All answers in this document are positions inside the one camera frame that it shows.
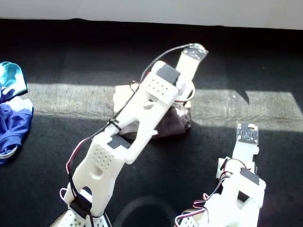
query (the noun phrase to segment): wire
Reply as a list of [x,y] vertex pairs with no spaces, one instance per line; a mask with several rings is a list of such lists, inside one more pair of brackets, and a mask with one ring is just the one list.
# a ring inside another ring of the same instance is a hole
[[130,89],[131,89],[131,90],[133,91],[133,93],[135,94],[137,90],[136,90],[136,91],[133,90],[133,88],[132,88],[132,85],[133,85],[133,84],[139,84],[139,85],[140,85],[140,82],[133,80],[132,82],[129,83]]
[[190,81],[190,83],[191,83],[191,86],[192,86],[192,93],[191,93],[191,96],[188,97],[188,98],[185,99],[185,100],[175,100],[175,102],[177,102],[177,103],[185,103],[185,102],[189,101],[190,99],[192,99],[192,98],[195,96],[195,94],[196,94],[195,85],[194,85],[194,83],[193,83],[192,81]]
[[220,179],[220,181],[219,181],[219,183],[217,184],[215,190],[214,190],[210,195],[207,195],[207,194],[204,193],[203,196],[206,195],[206,199],[202,198],[201,201],[206,202],[207,200],[209,200],[209,199],[212,197],[212,195],[216,193],[216,191],[218,190],[218,188],[220,187],[220,185],[222,184],[222,182],[223,182],[226,178],[229,178],[229,176],[224,176],[224,177],[222,177],[222,178]]
[[224,165],[224,168],[223,168],[223,171],[225,171],[225,167],[226,167],[227,163],[228,163],[229,161],[231,161],[231,160],[236,160],[236,161],[240,162],[240,163],[244,166],[244,168],[247,169],[246,165],[245,165],[241,160],[236,159],[236,158],[230,158],[230,159],[228,159],[228,160],[226,161],[226,163],[225,163],[225,165]]
[[188,217],[191,217],[191,216],[194,216],[194,215],[197,215],[197,214],[201,214],[204,211],[207,211],[207,222],[209,223],[209,213],[208,213],[208,210],[207,210],[206,207],[203,207],[202,209],[199,209],[199,210],[187,213],[187,214],[181,214],[181,215],[176,216],[176,218],[175,218],[175,226],[176,227],[180,227],[180,225],[178,224],[178,220],[179,219],[188,218]]
[[179,50],[179,49],[183,49],[183,48],[186,48],[186,47],[190,47],[190,46],[196,46],[195,44],[186,44],[186,45],[182,45],[182,46],[176,46],[174,48],[171,48],[165,52],[163,52],[162,54],[160,54],[158,57],[156,57],[147,67],[146,69],[143,71],[142,75],[141,75],[141,78],[140,78],[140,81],[142,82],[144,77],[146,76],[146,73],[147,71],[153,66],[154,63],[156,63],[156,61],[158,61],[160,58],[162,58],[164,55],[170,53],[170,52],[173,52],[173,51],[176,51],[176,50]]
[[59,191],[60,198],[61,198],[62,200],[64,200],[64,198],[63,198],[63,196],[62,196],[62,191],[67,191],[67,188],[62,188],[62,189],[60,189],[60,191]]
[[227,173],[229,173],[229,174],[233,174],[232,172],[230,172],[230,171],[223,171],[222,173],[221,173],[221,175],[220,175],[220,178],[219,179],[221,179],[221,177],[224,175],[224,174],[227,174]]

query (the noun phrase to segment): white plastic part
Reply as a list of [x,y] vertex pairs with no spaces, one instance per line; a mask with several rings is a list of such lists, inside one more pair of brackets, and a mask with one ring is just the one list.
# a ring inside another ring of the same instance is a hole
[[198,227],[195,219],[193,217],[183,218],[181,223],[179,224],[180,227]]
[[[175,86],[156,74],[149,73],[116,118],[120,128],[134,121],[139,122],[137,137],[130,148],[118,146],[113,149],[108,145],[112,136],[118,133],[118,129],[112,124],[104,132],[94,137],[87,155],[73,175],[77,190],[89,187],[92,192],[92,215],[103,214],[124,163],[131,164],[135,161],[152,135],[156,133],[155,127],[177,95],[178,89]],[[149,100],[153,101],[153,106],[145,109],[144,104]],[[73,198],[71,186],[68,184],[64,201],[69,205]]]
[[[257,144],[237,141],[232,158],[238,159],[254,173],[255,163],[253,155],[258,154]],[[216,177],[219,178],[223,170],[220,167],[225,159],[220,158]],[[256,227],[258,223],[259,209],[263,205],[264,190],[266,184],[259,179],[258,184],[240,174],[243,164],[237,160],[230,160],[225,165],[225,171],[233,174],[222,183],[221,195],[214,194],[205,203],[208,210],[209,222],[203,215],[198,223],[199,227]],[[248,196],[242,202],[238,200],[239,192]]]
[[[198,50],[205,56],[208,53],[208,51],[203,46],[199,46]],[[186,100],[192,92],[192,80],[201,60],[202,59],[195,59],[191,56],[188,56],[186,49],[181,53],[176,66],[176,70],[180,72],[180,76],[176,83],[176,87],[178,88],[177,100]]]
[[[88,201],[90,202],[92,201],[92,196],[87,191],[82,189],[80,191],[80,194],[83,195]],[[104,215],[102,215],[99,218],[94,218],[93,221],[95,227],[110,227],[107,224]],[[63,216],[63,218],[61,219],[61,221],[59,222],[59,224],[57,225],[57,227],[83,227],[83,226],[91,227],[89,217],[87,217],[87,219],[83,219],[77,213],[74,213],[72,210],[68,210]]]
[[[259,147],[257,144],[250,144],[237,141],[236,145],[233,149],[232,158],[241,160],[245,164],[245,166],[250,169],[252,173],[255,170],[255,162],[253,161],[253,156],[259,153]],[[230,159],[229,157],[226,158],[219,158],[218,167],[217,167],[217,175],[216,178],[219,179],[223,169],[220,170],[221,166],[223,165],[225,159]],[[230,171],[232,173],[238,172],[243,164],[237,160],[230,160],[227,162],[225,166],[225,171]]]

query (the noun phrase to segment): white wire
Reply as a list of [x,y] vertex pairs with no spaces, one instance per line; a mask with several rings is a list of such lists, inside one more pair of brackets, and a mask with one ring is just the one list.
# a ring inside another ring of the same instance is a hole
[[190,96],[190,97],[188,97],[188,98],[187,98],[187,99],[185,99],[185,100],[175,100],[175,102],[178,102],[178,103],[185,103],[185,102],[189,101],[190,99],[192,99],[192,98],[195,96],[195,94],[196,94],[196,88],[195,88],[195,85],[194,85],[194,83],[193,83],[192,81],[190,81],[190,84],[191,84],[191,87],[192,87],[192,93],[191,93],[191,96]]
[[180,227],[180,225],[178,224],[178,220],[179,219],[191,217],[191,216],[203,213],[204,211],[205,211],[205,209],[200,209],[200,210],[196,210],[196,211],[190,212],[188,214],[181,214],[181,215],[176,216],[176,218],[175,218],[175,226],[176,227]]
[[60,189],[60,191],[59,191],[59,194],[60,194],[60,198],[63,200],[64,198],[63,198],[63,196],[62,196],[62,191],[67,191],[67,188],[62,188],[62,189]]

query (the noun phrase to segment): red wire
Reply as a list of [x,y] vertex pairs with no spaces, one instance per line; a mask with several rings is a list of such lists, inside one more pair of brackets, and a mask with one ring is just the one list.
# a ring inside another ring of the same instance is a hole
[[70,173],[70,170],[71,170],[71,163],[73,161],[73,159],[75,158],[76,154],[78,153],[78,150],[79,148],[83,145],[83,143],[85,143],[87,140],[89,139],[89,137],[83,139],[80,143],[78,143],[78,145],[76,146],[76,148],[74,149],[74,151],[72,152],[69,160],[67,161],[66,165],[65,165],[65,168],[66,168],[66,171],[67,173],[69,174]]

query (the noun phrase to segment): white wall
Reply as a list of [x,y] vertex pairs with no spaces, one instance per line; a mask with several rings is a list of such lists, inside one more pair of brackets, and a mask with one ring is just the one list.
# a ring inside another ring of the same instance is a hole
[[0,0],[1,18],[303,29],[303,0]]

